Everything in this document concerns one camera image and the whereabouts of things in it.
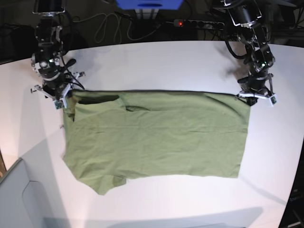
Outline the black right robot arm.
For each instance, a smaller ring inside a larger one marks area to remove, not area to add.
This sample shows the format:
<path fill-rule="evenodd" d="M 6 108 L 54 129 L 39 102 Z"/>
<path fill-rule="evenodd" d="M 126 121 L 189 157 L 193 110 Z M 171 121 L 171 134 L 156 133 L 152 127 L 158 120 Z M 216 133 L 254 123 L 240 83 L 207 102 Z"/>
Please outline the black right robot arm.
<path fill-rule="evenodd" d="M 52 99 L 56 109 L 67 108 L 69 91 L 75 86 L 84 89 L 79 78 L 84 72 L 72 73 L 69 68 L 76 63 L 75 59 L 64 61 L 68 49 L 64 48 L 60 19 L 66 15 L 70 26 L 73 25 L 70 15 L 66 11 L 65 0 L 36 0 L 33 14 L 40 16 L 35 27 L 35 38 L 38 49 L 32 54 L 32 69 L 42 78 L 42 84 L 34 86 L 34 91 L 40 91 L 47 98 Z"/>

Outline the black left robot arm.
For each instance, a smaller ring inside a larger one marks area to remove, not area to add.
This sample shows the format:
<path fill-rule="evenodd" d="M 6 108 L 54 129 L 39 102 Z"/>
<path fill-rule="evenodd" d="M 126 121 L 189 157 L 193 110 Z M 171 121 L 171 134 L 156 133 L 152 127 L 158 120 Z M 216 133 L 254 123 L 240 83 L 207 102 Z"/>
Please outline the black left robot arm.
<path fill-rule="evenodd" d="M 249 106 L 257 103 L 258 99 L 267 100 L 270 106 L 277 104 L 277 95 L 273 91 L 273 74 L 268 70 L 275 63 L 266 34 L 259 19 L 262 13 L 255 0 L 223 0 L 223 9 L 229 14 L 232 24 L 238 27 L 237 38 L 245 45 L 246 54 L 240 56 L 233 50 L 228 41 L 228 25 L 224 27 L 224 41 L 230 54 L 243 60 L 248 66 L 247 76 L 237 82 L 241 92 L 237 98 L 244 98 Z"/>

